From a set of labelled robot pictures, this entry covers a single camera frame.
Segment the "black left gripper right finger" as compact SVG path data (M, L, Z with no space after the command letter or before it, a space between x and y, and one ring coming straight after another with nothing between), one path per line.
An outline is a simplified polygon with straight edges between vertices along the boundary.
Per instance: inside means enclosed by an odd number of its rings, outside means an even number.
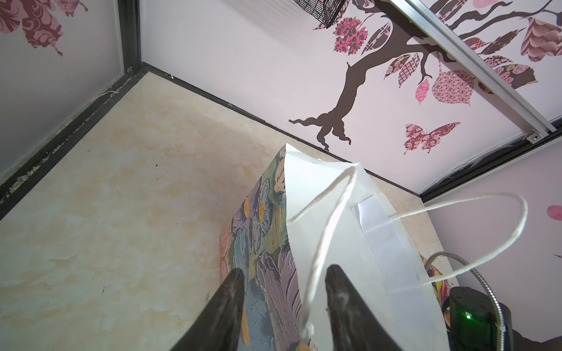
M329 319L335 350L399 350L338 265L325 278Z

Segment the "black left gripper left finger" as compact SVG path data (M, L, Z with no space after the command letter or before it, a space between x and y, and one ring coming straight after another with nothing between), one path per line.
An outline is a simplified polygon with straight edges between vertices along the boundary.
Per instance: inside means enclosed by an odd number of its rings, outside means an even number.
M236 350L244 307L244 274L233 269L172 350Z

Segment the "floral white paper bag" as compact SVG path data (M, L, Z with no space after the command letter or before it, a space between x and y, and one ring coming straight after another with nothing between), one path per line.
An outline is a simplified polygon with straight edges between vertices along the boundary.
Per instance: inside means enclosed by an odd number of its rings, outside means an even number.
M447 350L435 284L397 213L359 164L274 157L220 238L221 274L244 274L238 350L333 350L328 278L359 294L361 338L382 331L401 350ZM366 322L374 317L377 326Z

